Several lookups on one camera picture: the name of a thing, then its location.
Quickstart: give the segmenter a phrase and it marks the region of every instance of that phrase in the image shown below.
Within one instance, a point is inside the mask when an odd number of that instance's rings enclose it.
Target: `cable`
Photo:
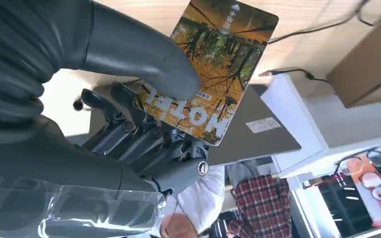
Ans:
[[[290,72],[296,72],[296,71],[300,71],[300,72],[305,73],[306,78],[309,80],[320,81],[320,82],[324,82],[324,83],[329,84],[329,82],[327,80],[315,78],[315,76],[312,73],[307,72],[306,70],[304,70],[302,68],[289,69],[289,70],[275,70],[275,69],[273,69],[273,70],[268,70],[264,73],[261,73],[259,76],[274,76],[274,75],[278,75],[278,74],[282,74],[282,73],[290,73]]]
[[[370,22],[367,22],[365,21],[363,18],[362,18],[362,9],[363,7],[369,2],[370,0],[362,0],[358,7],[347,17],[345,18],[344,20],[340,21],[340,22],[337,22],[337,23],[334,23],[334,24],[331,24],[331,25],[328,25],[328,26],[323,26],[323,27],[319,27],[319,28],[316,28],[316,29],[312,29],[312,30],[302,30],[302,31],[296,31],[296,32],[293,32],[293,33],[290,33],[290,34],[287,34],[287,35],[284,35],[284,36],[280,36],[280,37],[277,37],[277,38],[274,38],[274,39],[271,39],[269,40],[268,44],[274,44],[276,42],[279,42],[279,41],[282,41],[284,39],[287,39],[289,37],[292,37],[292,36],[297,36],[297,35],[304,35],[304,34],[309,34],[309,33],[313,33],[313,32],[318,32],[318,31],[322,31],[322,30],[325,30],[325,29],[329,29],[329,28],[332,28],[332,27],[336,27],[336,26],[340,26],[342,24],[345,24],[347,22],[349,22],[351,19],[353,19],[355,16],[357,17],[357,19],[361,22],[361,23],[364,23],[365,25],[368,25],[368,26],[374,26],[377,22],[381,21],[381,18],[375,22],[375,23],[370,23]]]
[[[357,19],[358,19],[360,22],[362,22],[362,23],[364,23],[364,24],[366,24],[366,25],[368,25],[368,26],[375,26],[378,22],[381,21],[381,18],[380,18],[379,20],[377,20],[375,23],[370,23],[370,22],[365,21],[365,20],[363,19],[363,17],[362,17],[362,11],[361,11],[361,9],[360,9],[359,12],[357,13]]]
[[[325,30],[325,29],[328,29],[328,28],[332,28],[332,27],[336,27],[336,26],[340,26],[342,24],[345,24],[347,22],[349,22],[351,19],[353,19],[360,11],[361,9],[364,7],[364,5],[370,0],[362,0],[360,2],[360,4],[358,5],[358,7],[356,7],[356,9],[347,17],[345,18],[344,20],[340,21],[340,22],[337,22],[337,23],[334,23],[334,24],[331,24],[331,25],[327,25],[327,26],[323,26],[323,27],[319,27],[319,28],[316,28],[316,29],[312,29],[312,30],[302,30],[302,31],[296,31],[296,32],[293,32],[293,33],[290,33],[288,35],[284,35],[284,36],[280,36],[280,37],[277,37],[277,38],[274,38],[274,39],[271,39],[268,44],[274,44],[276,42],[279,42],[279,41],[282,41],[284,39],[287,39],[289,37],[292,37],[292,36],[297,36],[297,35],[304,35],[304,34],[309,34],[309,33],[313,33],[313,32],[317,32],[317,31],[322,31],[322,30]]]

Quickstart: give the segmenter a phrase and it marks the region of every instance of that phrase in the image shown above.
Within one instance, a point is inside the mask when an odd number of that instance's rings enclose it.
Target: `eyeglasses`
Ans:
[[[381,168],[381,146],[377,146],[344,157],[336,164],[334,175],[344,174],[350,176],[361,173],[364,167],[363,160],[359,157],[361,154],[366,154],[375,167]]]

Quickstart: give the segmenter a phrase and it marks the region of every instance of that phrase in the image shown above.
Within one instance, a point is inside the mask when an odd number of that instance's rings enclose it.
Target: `card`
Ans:
[[[171,38],[198,72],[200,90],[178,101],[143,84],[137,100],[155,118],[218,145],[277,23],[277,16],[238,1],[191,0]]]

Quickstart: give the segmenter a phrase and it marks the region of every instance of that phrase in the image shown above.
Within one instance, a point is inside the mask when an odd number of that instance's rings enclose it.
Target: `plastic wrap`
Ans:
[[[148,231],[157,192],[57,185],[0,177],[0,238],[121,237]]]

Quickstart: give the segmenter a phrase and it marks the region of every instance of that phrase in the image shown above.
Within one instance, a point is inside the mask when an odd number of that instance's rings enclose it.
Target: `red plaid shirt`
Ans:
[[[238,184],[232,191],[240,219],[228,228],[242,238],[291,238],[290,193],[286,179],[271,175]]]

